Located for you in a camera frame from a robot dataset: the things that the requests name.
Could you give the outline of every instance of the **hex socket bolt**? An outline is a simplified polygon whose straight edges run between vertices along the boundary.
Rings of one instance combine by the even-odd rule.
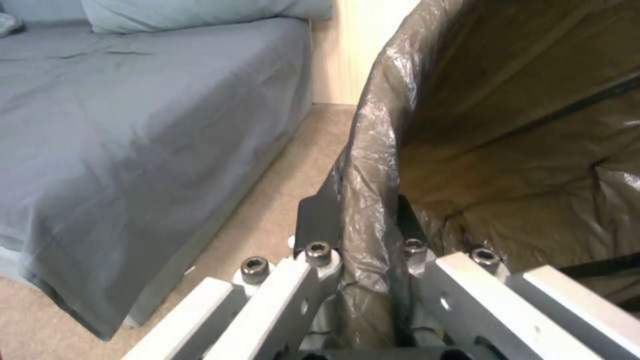
[[[427,247],[425,244],[418,239],[407,239],[404,242],[404,254],[406,257],[411,258],[416,255],[425,255],[427,254]]]
[[[325,241],[315,241],[305,248],[307,263],[314,267],[326,266],[331,263],[331,245]]]
[[[500,266],[500,257],[493,251],[484,247],[473,250],[469,254],[469,257],[476,264],[480,265],[491,274],[495,274],[498,270],[498,266]]]
[[[240,274],[247,284],[260,285],[269,276],[269,261],[262,256],[247,258],[240,265]]]

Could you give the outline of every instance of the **white wall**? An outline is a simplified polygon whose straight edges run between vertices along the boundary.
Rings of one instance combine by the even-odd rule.
[[[333,20],[314,22],[314,102],[357,104],[371,65],[420,0],[333,0]]]

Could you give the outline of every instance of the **trash bag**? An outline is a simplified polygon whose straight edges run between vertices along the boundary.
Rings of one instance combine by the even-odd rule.
[[[550,264],[637,307],[639,30],[631,0],[417,5],[318,193],[339,217],[344,346],[406,332],[400,193],[439,256],[485,246],[512,272]]]

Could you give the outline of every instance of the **gray bed sheet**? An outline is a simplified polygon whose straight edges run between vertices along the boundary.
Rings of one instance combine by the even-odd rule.
[[[303,118],[308,31],[281,18],[0,39],[0,246],[20,274],[110,339]]]

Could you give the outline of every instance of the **light blue pillowcase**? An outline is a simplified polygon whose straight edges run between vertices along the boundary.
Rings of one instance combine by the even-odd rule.
[[[83,0],[83,5],[98,33],[165,31],[275,16],[332,16],[332,0]]]

